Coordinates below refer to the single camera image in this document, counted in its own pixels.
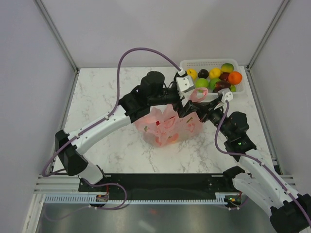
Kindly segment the pink plastic bag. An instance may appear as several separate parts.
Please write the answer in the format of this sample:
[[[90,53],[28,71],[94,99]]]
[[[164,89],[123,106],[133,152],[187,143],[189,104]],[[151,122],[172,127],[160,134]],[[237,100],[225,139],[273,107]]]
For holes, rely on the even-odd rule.
[[[155,147],[188,140],[203,130],[196,112],[180,118],[171,104],[164,110],[152,107],[150,113],[135,121],[134,125],[143,139]]]

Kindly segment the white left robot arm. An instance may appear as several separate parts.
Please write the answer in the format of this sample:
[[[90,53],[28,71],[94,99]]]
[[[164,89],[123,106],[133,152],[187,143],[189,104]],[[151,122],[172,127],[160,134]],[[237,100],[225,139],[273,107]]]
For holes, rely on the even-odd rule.
[[[106,179],[98,165],[91,163],[85,153],[97,142],[114,131],[125,127],[149,114],[152,106],[175,104],[180,101],[177,80],[165,85],[165,77],[158,71],[150,71],[130,93],[117,101],[107,115],[79,130],[55,135],[57,155],[69,176],[78,175],[87,180],[95,191],[102,191]]]

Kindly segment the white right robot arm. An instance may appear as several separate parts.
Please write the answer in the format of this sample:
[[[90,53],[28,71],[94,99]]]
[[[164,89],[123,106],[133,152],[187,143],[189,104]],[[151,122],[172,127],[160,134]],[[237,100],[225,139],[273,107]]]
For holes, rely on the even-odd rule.
[[[249,125],[242,112],[228,115],[229,102],[213,100],[197,103],[188,101],[185,115],[195,112],[200,121],[210,121],[216,127],[216,149],[233,157],[247,171],[222,179],[223,188],[246,194],[269,217],[278,233],[299,233],[311,226],[311,197],[300,194],[285,182],[257,150],[247,135]]]

